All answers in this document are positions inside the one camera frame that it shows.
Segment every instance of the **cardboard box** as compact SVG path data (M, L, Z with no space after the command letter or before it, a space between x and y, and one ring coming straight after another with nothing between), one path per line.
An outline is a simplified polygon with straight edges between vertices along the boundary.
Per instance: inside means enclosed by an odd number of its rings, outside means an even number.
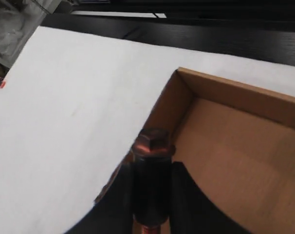
M294 97L179 68L145 127L171 132L173 159L240 225L295 234Z

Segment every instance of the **bolt thread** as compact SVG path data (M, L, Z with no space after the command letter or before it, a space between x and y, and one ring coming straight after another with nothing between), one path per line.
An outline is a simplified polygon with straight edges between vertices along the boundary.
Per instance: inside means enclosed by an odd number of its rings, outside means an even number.
M141 234L161 234L161 226L153 228L142 226Z

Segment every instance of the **copper bolt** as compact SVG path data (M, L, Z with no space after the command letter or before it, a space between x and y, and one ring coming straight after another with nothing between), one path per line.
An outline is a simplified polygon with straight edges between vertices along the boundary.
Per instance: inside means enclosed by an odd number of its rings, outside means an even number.
M149 227L142 226L141 234L161 234L161 227L158 226L158 227L149 228Z
M163 129L143 129L135 140L132 151L137 156L172 156L175 147L170 144L169 132Z

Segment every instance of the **dark wooden table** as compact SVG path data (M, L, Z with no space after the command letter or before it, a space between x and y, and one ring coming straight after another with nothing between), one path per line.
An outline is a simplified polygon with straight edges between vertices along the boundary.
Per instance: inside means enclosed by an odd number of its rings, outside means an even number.
M295 66L295 22L52 14L42 26Z

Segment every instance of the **white paper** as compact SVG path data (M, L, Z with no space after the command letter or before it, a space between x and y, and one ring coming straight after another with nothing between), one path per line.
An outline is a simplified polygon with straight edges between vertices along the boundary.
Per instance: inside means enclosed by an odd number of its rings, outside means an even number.
M80 220L179 66L295 96L295 67L39 27L0 89L0 234Z

